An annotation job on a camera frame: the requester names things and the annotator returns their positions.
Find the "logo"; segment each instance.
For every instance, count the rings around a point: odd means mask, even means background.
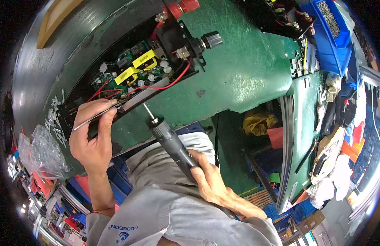
[[[124,240],[126,240],[126,238],[129,236],[129,234],[125,231],[122,231],[121,233],[119,233],[119,239],[120,241],[124,242]]]
[[[111,225],[108,229],[117,229],[117,230],[123,230],[123,231],[132,231],[138,229],[138,226],[135,227],[125,227],[125,226],[117,226],[117,225]]]

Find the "yellow bag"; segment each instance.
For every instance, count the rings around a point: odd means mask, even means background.
[[[266,115],[265,113],[249,114],[243,120],[243,129],[248,135],[253,133],[256,136],[268,134],[266,129],[270,129],[272,125],[277,123],[275,115]]]

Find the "circuit board component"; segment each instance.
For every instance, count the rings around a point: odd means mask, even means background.
[[[104,69],[100,69],[98,78],[92,82],[99,98],[123,99],[138,87],[151,86],[172,75],[170,62],[161,46],[150,39],[124,49],[115,63],[107,61],[101,67]],[[139,92],[141,90],[132,93],[129,98]]]

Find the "wooden frame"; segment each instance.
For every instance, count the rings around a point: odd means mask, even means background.
[[[60,23],[69,15],[83,0],[55,0],[44,15],[41,23],[39,36],[37,37],[37,49],[44,45],[54,33]]]

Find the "red wire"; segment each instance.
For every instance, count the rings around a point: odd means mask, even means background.
[[[138,90],[138,89],[143,89],[143,88],[151,88],[151,89],[158,89],[158,90],[164,90],[164,89],[167,89],[167,88],[170,88],[171,86],[173,86],[178,80],[181,79],[181,77],[186,73],[186,71],[189,69],[190,65],[191,65],[191,62],[192,62],[192,59],[190,58],[190,61],[189,63],[187,64],[187,67],[183,70],[183,72],[176,78],[176,80],[174,80],[172,83],[170,83],[169,85],[165,86],[165,87],[162,87],[162,88],[158,88],[158,87],[151,87],[151,86],[141,86],[141,87],[138,87],[138,88],[135,88],[133,91],[131,91],[129,94],[127,94],[126,98],[128,98],[132,92],[134,92],[135,90]]]
[[[122,91],[123,91],[123,89],[119,89],[119,91],[115,92],[115,93],[112,94],[111,96],[104,97],[104,99],[108,99],[109,97],[115,96],[115,95],[117,95],[118,93],[121,93]]]
[[[285,25],[281,24],[279,21],[276,21],[276,22],[279,23],[281,26],[285,26]]]
[[[96,93],[88,100],[88,101],[86,101],[86,102],[90,102],[92,99],[93,99],[93,97],[95,97],[95,96],[97,96],[97,94],[100,96],[100,91],[101,91],[101,89],[108,83],[108,81],[109,80],[106,80],[105,82],[104,82],[104,84],[100,87],[100,89],[99,90],[97,90],[96,91]]]

